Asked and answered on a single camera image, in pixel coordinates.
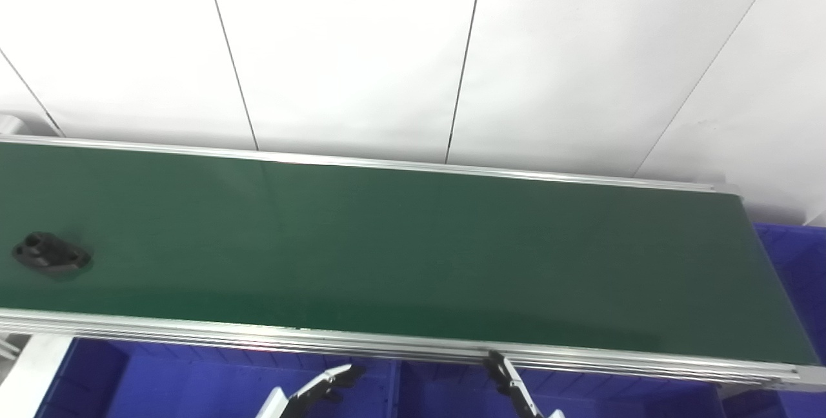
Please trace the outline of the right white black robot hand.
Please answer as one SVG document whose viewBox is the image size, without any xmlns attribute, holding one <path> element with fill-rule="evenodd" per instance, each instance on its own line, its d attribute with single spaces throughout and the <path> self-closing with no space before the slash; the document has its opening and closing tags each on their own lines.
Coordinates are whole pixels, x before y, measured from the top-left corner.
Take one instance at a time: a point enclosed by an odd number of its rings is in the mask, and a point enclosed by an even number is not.
<svg viewBox="0 0 826 418">
<path fill-rule="evenodd" d="M 545 417 L 507 356 L 496 350 L 489 350 L 483 359 L 483 365 L 489 379 L 496 384 L 496 391 L 510 399 L 514 412 L 519 417 Z"/>
</svg>

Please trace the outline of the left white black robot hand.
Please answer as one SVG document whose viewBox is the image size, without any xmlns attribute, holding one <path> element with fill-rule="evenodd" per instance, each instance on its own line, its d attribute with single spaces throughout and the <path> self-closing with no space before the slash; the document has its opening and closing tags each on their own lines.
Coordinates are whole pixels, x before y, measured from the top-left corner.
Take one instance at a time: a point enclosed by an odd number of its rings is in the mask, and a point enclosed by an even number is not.
<svg viewBox="0 0 826 418">
<path fill-rule="evenodd" d="M 354 363 L 329 368 L 313 377 L 292 395 L 286 395 L 283 389 L 277 386 L 272 389 L 256 416 L 305 417 L 316 401 L 339 403 L 343 398 L 337 390 L 353 388 L 366 370 L 362 365 Z"/>
</svg>

